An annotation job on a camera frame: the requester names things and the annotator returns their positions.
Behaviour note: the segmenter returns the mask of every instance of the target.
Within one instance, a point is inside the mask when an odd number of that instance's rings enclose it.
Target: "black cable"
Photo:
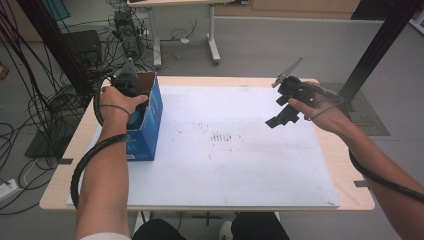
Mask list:
[[[103,150],[104,148],[117,143],[121,141],[127,140],[127,134],[119,134],[116,136],[112,136],[110,138],[107,138],[96,145],[92,147],[81,159],[81,161],[78,163],[77,167],[74,170],[74,174],[72,175],[71,180],[71,198],[72,202],[74,203],[75,208],[78,208],[78,201],[79,201],[79,192],[78,192],[78,185],[79,180],[81,177],[82,172],[84,171],[85,167],[87,166],[88,162],[91,160],[91,158],[96,155],[98,152]]]
[[[395,190],[401,194],[404,194],[412,199],[415,199],[419,202],[424,203],[424,194],[414,191],[410,188],[407,188],[405,186],[399,185],[397,183],[391,182],[383,177],[380,177],[379,175],[367,170],[365,167],[363,167],[358,160],[356,160],[355,156],[353,155],[353,153],[349,150],[349,157],[350,160],[353,164],[353,166],[356,168],[356,170],[358,170],[358,172],[360,172],[362,175],[364,175],[365,177],[381,184],[384,185],[392,190]]]

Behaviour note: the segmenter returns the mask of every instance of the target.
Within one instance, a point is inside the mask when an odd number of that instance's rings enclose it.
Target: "blue box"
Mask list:
[[[155,72],[137,73],[136,86],[143,95],[149,96],[139,129],[127,130],[127,160],[153,161],[162,118],[162,97]]]

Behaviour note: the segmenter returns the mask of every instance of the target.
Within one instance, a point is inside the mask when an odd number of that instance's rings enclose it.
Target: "gray floor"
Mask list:
[[[322,82],[344,82],[380,26],[381,22],[218,18],[216,41],[222,58],[220,64],[211,61],[204,40],[207,24],[199,23],[189,44],[162,44],[164,60],[159,75],[275,77],[301,54],[305,61],[293,75]],[[39,45],[33,46],[42,52]],[[3,48],[0,53],[1,60],[12,66]],[[362,88],[390,133],[390,136],[372,137],[373,140],[422,183],[423,64],[424,36],[407,26]],[[42,79],[39,78],[40,86],[48,92],[47,83]],[[0,122],[19,126],[28,117],[27,102],[27,93],[12,68],[8,78],[0,81]],[[23,152],[35,131],[30,127],[23,129],[8,163],[1,169],[2,179],[16,179],[28,163]],[[25,193],[0,213],[30,206],[42,193],[43,188]],[[135,214],[130,215],[133,223]],[[232,213],[222,215],[228,220],[233,217]],[[156,216],[178,226],[178,213],[157,213]],[[191,216],[192,213],[183,214],[183,235],[192,240],[218,239],[223,220],[211,220],[207,227],[204,220],[194,220]],[[285,211],[280,216],[291,239],[399,239],[378,204],[372,211]],[[71,239],[74,230],[74,212],[36,207],[21,214],[0,216],[1,239]]]

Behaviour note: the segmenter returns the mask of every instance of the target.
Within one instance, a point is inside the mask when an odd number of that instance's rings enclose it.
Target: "electronic equipment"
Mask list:
[[[124,48],[125,56],[137,58],[141,56],[141,40],[131,18],[131,10],[115,11],[114,22],[116,26],[116,36],[120,39]]]
[[[302,83],[297,77],[289,76],[290,73],[302,62],[302,60],[303,57],[299,56],[299,59],[288,69],[279,74],[275,82],[272,84],[272,87],[274,88],[280,85],[280,87],[278,88],[278,93],[281,94],[281,97],[279,97],[276,102],[280,106],[284,106],[288,103],[290,98],[294,98],[301,102],[304,102],[309,107],[315,107],[315,94],[320,94],[334,101],[337,106],[341,107],[340,105],[343,104],[345,101],[337,93],[323,87]],[[345,108],[341,110],[346,114],[347,111]],[[294,109],[291,105],[287,104],[287,106],[285,106],[277,116],[269,119],[265,123],[270,128],[275,128],[280,124],[284,126],[289,121],[296,123],[297,120],[299,120],[299,117],[297,116],[298,114],[299,111]]]
[[[99,66],[102,62],[102,45],[95,30],[62,34],[66,46],[83,67]]]

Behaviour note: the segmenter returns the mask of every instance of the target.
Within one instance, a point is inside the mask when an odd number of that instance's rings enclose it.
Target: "finger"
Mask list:
[[[306,117],[310,118],[311,116],[313,116],[314,109],[309,107],[305,103],[303,103],[303,102],[301,102],[297,99],[290,98],[289,104],[290,104],[290,106],[292,106],[297,111],[302,112]]]

